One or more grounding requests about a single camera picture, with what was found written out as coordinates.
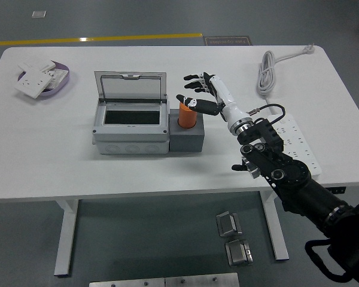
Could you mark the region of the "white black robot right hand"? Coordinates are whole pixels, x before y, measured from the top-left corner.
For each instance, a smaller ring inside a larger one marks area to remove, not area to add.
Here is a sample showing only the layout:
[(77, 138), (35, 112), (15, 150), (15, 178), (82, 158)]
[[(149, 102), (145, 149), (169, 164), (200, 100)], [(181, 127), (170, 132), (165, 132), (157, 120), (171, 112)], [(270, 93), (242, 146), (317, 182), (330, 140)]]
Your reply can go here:
[(191, 80), (190, 83), (184, 86), (185, 88), (192, 89), (196, 93), (209, 93), (215, 98), (215, 102), (211, 102), (178, 94), (176, 98), (190, 110), (213, 116), (221, 114), (223, 120), (227, 123), (228, 129), (233, 134), (235, 133), (235, 128), (244, 123), (252, 122), (250, 116), (238, 108), (231, 92), (229, 92), (220, 77), (202, 72), (185, 76), (184, 80)]

